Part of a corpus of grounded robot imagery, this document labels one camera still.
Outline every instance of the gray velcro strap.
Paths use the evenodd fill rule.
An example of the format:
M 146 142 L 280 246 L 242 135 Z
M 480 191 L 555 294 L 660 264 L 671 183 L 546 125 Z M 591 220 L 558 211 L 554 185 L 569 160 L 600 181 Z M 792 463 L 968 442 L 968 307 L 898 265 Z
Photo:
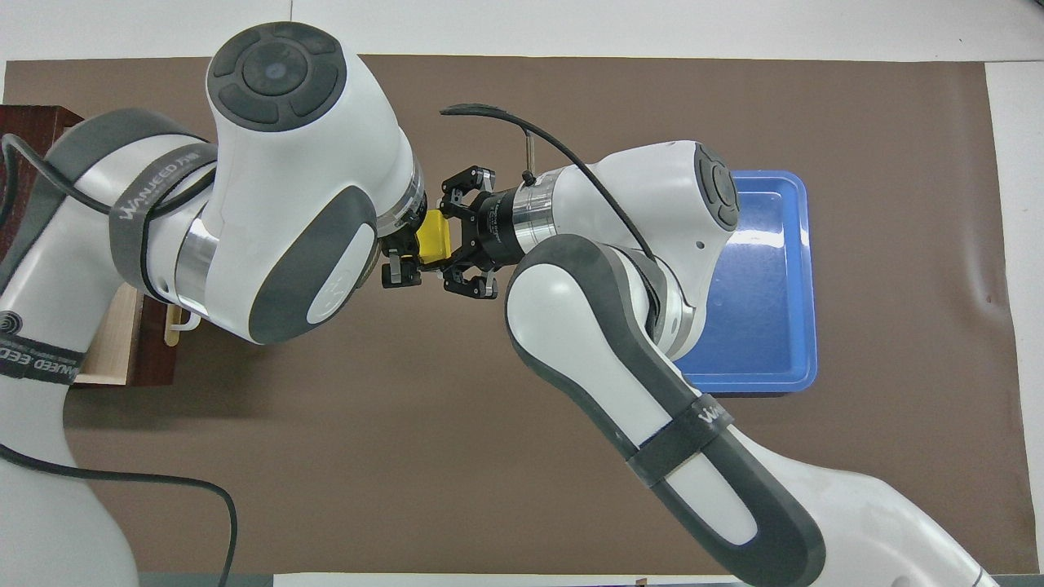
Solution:
M 109 246 L 113 263 L 127 283 L 163 301 L 148 279 L 146 246 L 152 210 L 196 169 L 217 161 L 217 147 L 192 143 L 148 165 L 120 195 L 109 213 Z
M 0 332 L 0 375 L 71 385 L 87 353 Z
M 732 423 L 732 416 L 714 398 L 702 395 L 642 443 L 638 452 L 627 460 L 627 465 L 645 487 L 652 487 L 702 451 Z

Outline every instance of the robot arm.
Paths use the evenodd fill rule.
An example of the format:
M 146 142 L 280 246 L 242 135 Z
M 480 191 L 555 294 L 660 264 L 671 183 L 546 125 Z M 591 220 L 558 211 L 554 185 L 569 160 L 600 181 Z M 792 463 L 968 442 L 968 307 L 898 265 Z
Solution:
M 369 275 L 378 239 L 393 260 L 388 281 L 412 283 L 395 266 L 409 239 L 392 237 L 420 226 L 423 180 L 358 57 L 312 27 L 261 25 L 218 51 L 207 88 L 216 148 L 158 115 L 119 111 L 76 126 L 48 155 L 94 202 L 38 183 L 0 264 L 0 310 L 8 312 L 0 321 L 0 443 L 72 465 L 65 392 L 121 281 L 260 344 L 332 318 Z M 450 190 L 444 211 L 470 218 L 474 242 L 422 268 L 456 279 L 461 267 L 492 274 L 519 263 L 506 321 L 523 360 L 587 412 L 740 579 L 995 585 L 891 488 L 765 450 L 670 362 L 703 331 L 711 274 L 737 224 L 720 160 L 679 141 L 592 167 L 627 197 L 656 260 L 634 251 L 635 235 L 567 167 L 485 191 L 471 208 Z M 453 279 L 447 287 L 464 285 Z M 495 296 L 475 284 L 458 289 Z M 20 504 L 0 520 L 0 583 L 136 582 L 125 539 L 85 484 L 0 462 L 0 501 Z
M 656 152 L 662 162 L 669 159 L 663 152 L 668 148 L 635 151 Z M 701 147 L 689 143 L 687 150 L 701 152 Z M 721 219 L 720 203 L 729 195 L 693 191 L 705 186 L 698 157 L 695 168 L 690 164 L 672 174 L 666 187 L 655 180 L 652 189 L 616 189 L 613 184 L 644 175 L 644 168 L 625 161 L 611 156 L 594 167 L 626 198 L 625 208 L 652 208 L 651 214 L 670 217 L 668 222 L 686 214 L 711 220 L 685 232 L 704 248 L 686 249 L 684 262 L 709 267 L 697 267 L 686 281 L 685 269 L 672 271 L 684 265 L 665 262 L 678 260 L 678 251 L 661 242 L 659 250 L 654 246 L 662 252 L 654 264 L 627 249 L 633 241 L 610 221 L 541 240 L 522 259 L 507 289 L 507 328 L 523 361 L 566 392 L 704 548 L 751 585 L 996 585 L 945 531 L 884 483 L 799 463 L 759 446 L 713 398 L 685 380 L 671 358 L 688 351 L 702 322 L 691 323 L 694 331 L 681 336 L 673 330 L 683 323 L 686 304 L 702 307 L 706 301 L 707 273 L 735 227 L 713 221 Z M 566 201 L 573 193 L 554 195 Z M 654 197 L 688 202 L 684 210 L 657 208 L 649 205 Z M 559 199 L 552 202 L 554 207 Z M 555 215 L 556 226 L 570 221 L 583 220 Z M 656 242 L 652 222 L 646 218 L 644 227 Z M 685 304 L 672 303 L 683 297 Z M 679 346 L 679 337 L 689 343 Z

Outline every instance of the brown surface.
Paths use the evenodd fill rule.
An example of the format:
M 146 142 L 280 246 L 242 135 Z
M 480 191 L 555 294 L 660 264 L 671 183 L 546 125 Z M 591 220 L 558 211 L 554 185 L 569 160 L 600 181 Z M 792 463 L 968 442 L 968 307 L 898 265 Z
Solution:
M 727 400 L 754 439 L 886 479 L 992 572 L 1036 571 L 983 68 L 372 56 L 428 185 L 516 182 L 521 133 L 440 118 L 487 101 L 588 160 L 694 138 L 807 184 L 820 377 Z M 157 109 L 212 136 L 205 60 L 11 63 L 7 101 Z M 559 165 L 541 146 L 541 168 Z M 252 347 L 185 336 L 173 388 L 72 394 L 89 466 L 200 476 L 241 512 L 241 572 L 716 571 L 560 392 L 528 373 L 501 302 L 376 279 L 330 325 Z M 144 570 L 213 570 L 216 500 L 98 487 Z

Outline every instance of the plastic tray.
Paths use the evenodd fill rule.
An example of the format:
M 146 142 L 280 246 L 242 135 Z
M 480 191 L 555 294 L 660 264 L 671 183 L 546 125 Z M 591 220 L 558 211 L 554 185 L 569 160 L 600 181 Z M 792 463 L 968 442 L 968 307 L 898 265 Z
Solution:
M 714 271 L 707 326 L 675 363 L 714 395 L 800 392 L 818 371 L 808 195 L 789 171 L 733 171 L 739 226 Z

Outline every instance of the silver metal ring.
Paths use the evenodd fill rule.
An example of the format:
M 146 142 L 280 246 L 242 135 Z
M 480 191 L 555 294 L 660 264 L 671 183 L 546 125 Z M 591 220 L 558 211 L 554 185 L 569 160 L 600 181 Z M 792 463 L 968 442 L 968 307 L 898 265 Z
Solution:
M 377 236 L 387 236 L 399 230 L 406 221 L 403 219 L 407 214 L 417 212 L 424 202 L 424 171 L 421 170 L 417 159 L 413 159 L 413 177 L 406 186 L 399 202 L 390 210 L 377 217 Z
M 205 304 L 207 274 L 210 273 L 210 264 L 214 260 L 218 243 L 218 238 L 207 231 L 199 217 L 206 209 L 207 206 L 200 208 L 189 225 L 174 265 L 174 291 L 179 303 L 205 316 L 209 315 Z
M 536 184 L 522 186 L 515 194 L 512 224 L 515 226 L 515 238 L 523 253 L 532 251 L 542 240 L 557 234 L 554 215 L 551 213 L 551 195 L 561 173 L 562 169 L 548 171 Z

